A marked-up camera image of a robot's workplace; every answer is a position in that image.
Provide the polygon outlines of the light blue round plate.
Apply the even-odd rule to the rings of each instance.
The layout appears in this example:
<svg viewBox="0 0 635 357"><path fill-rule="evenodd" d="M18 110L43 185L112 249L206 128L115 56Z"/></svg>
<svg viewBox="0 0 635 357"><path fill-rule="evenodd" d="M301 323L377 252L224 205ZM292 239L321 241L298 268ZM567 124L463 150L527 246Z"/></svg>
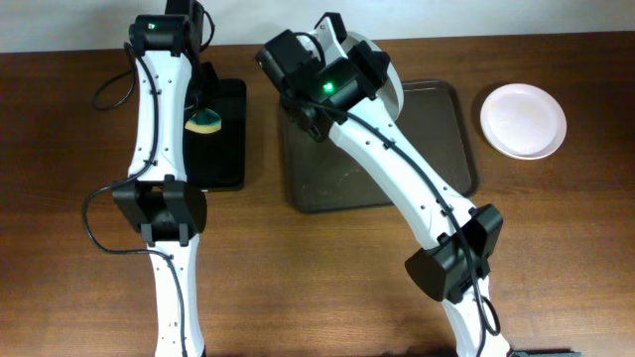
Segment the light blue round plate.
<svg viewBox="0 0 635 357"><path fill-rule="evenodd" d="M373 52L381 52L381 49L370 39L365 36L349 31L346 40L341 44L342 48L348 52L354 45L365 42ZM392 64L392 60L388 59L386 83L378 90L378 96L383 100L384 106L394 122L403 109L405 98L401 79Z"/></svg>

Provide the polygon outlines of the green and yellow sponge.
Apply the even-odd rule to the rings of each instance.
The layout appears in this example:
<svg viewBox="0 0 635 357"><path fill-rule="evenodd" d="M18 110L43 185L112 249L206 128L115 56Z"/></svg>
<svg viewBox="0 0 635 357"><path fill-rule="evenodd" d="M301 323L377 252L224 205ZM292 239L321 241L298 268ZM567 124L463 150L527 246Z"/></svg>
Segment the green and yellow sponge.
<svg viewBox="0 0 635 357"><path fill-rule="evenodd" d="M222 119L219 114L211 109L200 109L188 119L185 129L202 135L210 135L218 132L222 127Z"/></svg>

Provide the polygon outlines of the pink round plate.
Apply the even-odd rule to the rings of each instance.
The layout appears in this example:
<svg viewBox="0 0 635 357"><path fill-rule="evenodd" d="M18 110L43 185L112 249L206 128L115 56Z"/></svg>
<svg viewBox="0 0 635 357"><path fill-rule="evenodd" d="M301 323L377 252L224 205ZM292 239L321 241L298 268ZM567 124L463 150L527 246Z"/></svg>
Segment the pink round plate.
<svg viewBox="0 0 635 357"><path fill-rule="evenodd" d="M561 104L540 87L511 83L484 99L479 121L487 142L516 160L540 160L565 141L568 123Z"/></svg>

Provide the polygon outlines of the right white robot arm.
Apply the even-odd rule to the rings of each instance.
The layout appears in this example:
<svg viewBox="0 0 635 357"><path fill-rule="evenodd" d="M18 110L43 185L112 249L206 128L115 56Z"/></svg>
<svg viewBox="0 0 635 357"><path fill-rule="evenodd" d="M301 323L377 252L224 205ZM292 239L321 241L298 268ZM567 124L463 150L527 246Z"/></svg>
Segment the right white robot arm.
<svg viewBox="0 0 635 357"><path fill-rule="evenodd" d="M292 120L343 150L404 216L420 245L406 271L443 305L457 355L512 355L489 291L502 214L452 188L397 127L404 94L390 56L326 12L309 32L269 40L255 60Z"/></svg>

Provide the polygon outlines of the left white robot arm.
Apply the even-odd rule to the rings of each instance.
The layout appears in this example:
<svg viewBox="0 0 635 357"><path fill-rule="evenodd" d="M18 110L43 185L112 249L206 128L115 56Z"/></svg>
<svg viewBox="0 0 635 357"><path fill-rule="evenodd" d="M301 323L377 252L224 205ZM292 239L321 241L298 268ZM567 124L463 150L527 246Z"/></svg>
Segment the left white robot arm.
<svg viewBox="0 0 635 357"><path fill-rule="evenodd" d="M140 15L125 45L139 88L135 152L116 205L144 243L156 291L158 356L202 356L195 263L205 225L203 192L188 181L186 116L205 86L198 59L204 9L170 1L162 15Z"/></svg>

